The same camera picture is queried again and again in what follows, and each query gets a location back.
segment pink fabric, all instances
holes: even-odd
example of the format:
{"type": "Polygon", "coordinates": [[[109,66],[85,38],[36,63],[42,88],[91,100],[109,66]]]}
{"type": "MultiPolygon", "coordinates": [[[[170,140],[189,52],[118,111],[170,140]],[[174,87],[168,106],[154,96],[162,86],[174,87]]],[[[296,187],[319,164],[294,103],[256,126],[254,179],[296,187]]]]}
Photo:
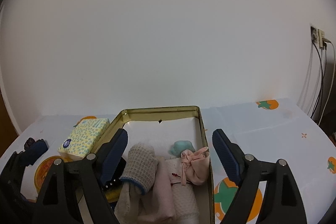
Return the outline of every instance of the pink fabric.
{"type": "Polygon", "coordinates": [[[159,159],[153,188],[140,198],[138,223],[159,223],[176,218],[173,193],[164,158],[159,159]]]}
{"type": "Polygon", "coordinates": [[[209,177],[209,148],[203,147],[196,152],[184,150],[181,153],[182,158],[182,176],[181,184],[186,185],[189,180],[195,185],[202,185],[209,177]]]}

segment blue round logo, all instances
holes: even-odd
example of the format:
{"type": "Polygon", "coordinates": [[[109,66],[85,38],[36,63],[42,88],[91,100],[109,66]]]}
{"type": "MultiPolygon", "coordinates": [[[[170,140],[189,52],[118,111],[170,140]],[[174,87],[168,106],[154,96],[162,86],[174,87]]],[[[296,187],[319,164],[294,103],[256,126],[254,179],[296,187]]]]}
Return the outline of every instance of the blue round logo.
{"type": "Polygon", "coordinates": [[[70,145],[71,139],[67,139],[64,144],[63,144],[63,148],[67,148],[70,145]]]}

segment wall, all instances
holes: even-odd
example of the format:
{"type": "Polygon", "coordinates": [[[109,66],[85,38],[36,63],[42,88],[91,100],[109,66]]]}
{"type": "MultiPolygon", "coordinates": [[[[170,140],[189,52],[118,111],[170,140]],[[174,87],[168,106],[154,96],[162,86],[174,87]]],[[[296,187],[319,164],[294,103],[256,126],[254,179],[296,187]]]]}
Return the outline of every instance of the wall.
{"type": "Polygon", "coordinates": [[[21,130],[44,114],[279,97],[308,112],[310,24],[336,41],[336,0],[5,0],[0,65],[21,130]]]}

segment peach fabric bow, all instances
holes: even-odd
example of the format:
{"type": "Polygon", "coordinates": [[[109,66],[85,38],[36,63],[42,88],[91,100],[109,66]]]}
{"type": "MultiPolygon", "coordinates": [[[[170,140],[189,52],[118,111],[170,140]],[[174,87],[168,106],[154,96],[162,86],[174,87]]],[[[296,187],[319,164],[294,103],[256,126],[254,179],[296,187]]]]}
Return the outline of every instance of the peach fabric bow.
{"type": "Polygon", "coordinates": [[[195,185],[205,183],[209,176],[209,148],[206,146],[196,152],[184,150],[181,153],[181,158],[181,184],[185,186],[187,180],[195,185]]]}

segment orange round container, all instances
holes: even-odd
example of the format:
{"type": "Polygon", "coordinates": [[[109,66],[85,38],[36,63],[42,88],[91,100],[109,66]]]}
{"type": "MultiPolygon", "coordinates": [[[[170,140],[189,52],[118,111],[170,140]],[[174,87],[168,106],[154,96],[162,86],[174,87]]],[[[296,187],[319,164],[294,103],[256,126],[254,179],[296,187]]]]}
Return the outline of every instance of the orange round container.
{"type": "Polygon", "coordinates": [[[47,176],[47,173],[50,169],[50,166],[53,164],[55,159],[62,159],[64,162],[68,162],[69,160],[62,158],[61,156],[52,156],[47,159],[45,159],[39,167],[37,168],[35,175],[34,175],[34,184],[37,190],[37,193],[40,192],[43,181],[45,177],[47,176]]]}

